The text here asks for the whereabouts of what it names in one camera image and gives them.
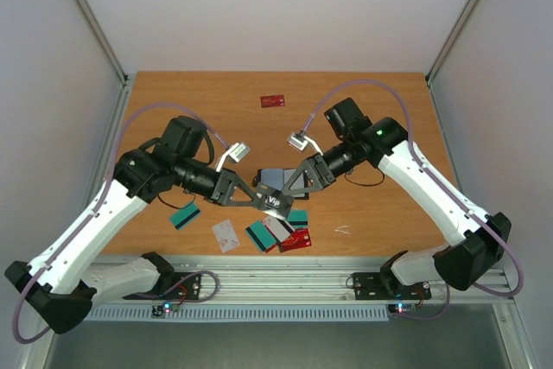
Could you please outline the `black leather card holder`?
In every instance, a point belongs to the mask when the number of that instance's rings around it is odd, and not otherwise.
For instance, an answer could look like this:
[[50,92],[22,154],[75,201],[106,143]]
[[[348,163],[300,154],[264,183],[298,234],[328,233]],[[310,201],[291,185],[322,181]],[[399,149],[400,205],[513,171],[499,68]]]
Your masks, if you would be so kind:
[[[284,184],[294,174],[294,169],[259,169],[253,177],[251,185],[255,188],[259,182],[272,188],[281,190]],[[292,190],[306,188],[310,184],[308,176],[303,173],[296,178],[294,184],[290,187]]]

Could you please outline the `black VIP card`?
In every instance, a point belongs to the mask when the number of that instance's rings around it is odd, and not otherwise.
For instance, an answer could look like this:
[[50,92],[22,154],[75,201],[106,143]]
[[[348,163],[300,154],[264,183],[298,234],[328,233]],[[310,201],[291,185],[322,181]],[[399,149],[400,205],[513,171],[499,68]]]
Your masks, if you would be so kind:
[[287,219],[295,198],[263,183],[256,187],[258,210],[277,219]]

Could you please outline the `white floral VIP card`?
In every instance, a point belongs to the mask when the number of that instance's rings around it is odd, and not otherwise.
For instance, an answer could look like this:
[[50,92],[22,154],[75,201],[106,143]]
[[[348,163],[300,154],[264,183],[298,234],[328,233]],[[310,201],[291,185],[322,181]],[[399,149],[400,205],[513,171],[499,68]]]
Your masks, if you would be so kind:
[[212,227],[214,237],[222,253],[227,253],[240,246],[238,235],[230,220],[224,220]]

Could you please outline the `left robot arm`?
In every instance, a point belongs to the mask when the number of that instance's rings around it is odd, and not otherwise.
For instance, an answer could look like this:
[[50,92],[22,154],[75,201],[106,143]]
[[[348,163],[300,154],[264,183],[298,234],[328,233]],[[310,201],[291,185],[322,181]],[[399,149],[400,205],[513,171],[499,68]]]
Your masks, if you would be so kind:
[[234,207],[237,203],[232,195],[241,188],[250,196],[245,204],[260,207],[256,194],[236,172],[224,167],[226,160],[240,162],[249,153],[245,143],[226,147],[218,160],[196,160],[202,144],[213,144],[212,137],[213,133],[197,119],[172,118],[160,137],[121,155],[89,206],[42,254],[7,267],[4,275],[20,294],[12,317],[12,333],[19,343],[28,343],[19,331],[24,303],[42,318],[48,330],[64,334],[79,325],[102,300],[140,291],[163,298],[172,292],[173,269],[155,253],[118,268],[112,283],[102,277],[85,276],[118,231],[159,194],[180,187],[215,205]]

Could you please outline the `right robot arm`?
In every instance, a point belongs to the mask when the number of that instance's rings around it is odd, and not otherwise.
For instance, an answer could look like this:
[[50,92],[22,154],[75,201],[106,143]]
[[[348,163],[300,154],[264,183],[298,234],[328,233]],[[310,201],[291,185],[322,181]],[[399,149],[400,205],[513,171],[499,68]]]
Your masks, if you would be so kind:
[[351,98],[331,107],[325,117],[339,144],[304,159],[283,185],[283,193],[297,194],[293,185],[299,175],[308,177],[304,192],[316,192],[368,162],[420,206],[446,242],[390,258],[381,269],[386,294],[401,296],[412,284],[434,279],[465,291],[503,257],[511,221],[503,213],[488,213],[463,195],[435,169],[398,121],[372,122]]

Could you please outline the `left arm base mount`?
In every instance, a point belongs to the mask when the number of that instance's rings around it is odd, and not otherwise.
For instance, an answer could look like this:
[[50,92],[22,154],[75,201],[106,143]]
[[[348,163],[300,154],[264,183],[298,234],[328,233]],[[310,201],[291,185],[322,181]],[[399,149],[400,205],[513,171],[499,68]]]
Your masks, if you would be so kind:
[[151,251],[144,253],[141,259],[152,265],[159,276],[151,290],[124,296],[125,300],[193,300],[199,299],[201,274],[179,272],[160,254]]

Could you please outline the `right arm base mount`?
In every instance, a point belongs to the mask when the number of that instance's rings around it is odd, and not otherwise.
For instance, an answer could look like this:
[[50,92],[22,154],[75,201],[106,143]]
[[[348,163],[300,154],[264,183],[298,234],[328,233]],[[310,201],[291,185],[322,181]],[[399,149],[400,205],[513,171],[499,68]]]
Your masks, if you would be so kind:
[[401,251],[389,258],[380,266],[378,272],[354,272],[348,279],[346,286],[353,290],[356,300],[386,300],[411,301],[430,300],[432,295],[426,283],[415,283],[411,286],[402,285],[392,274],[391,266],[407,251]]

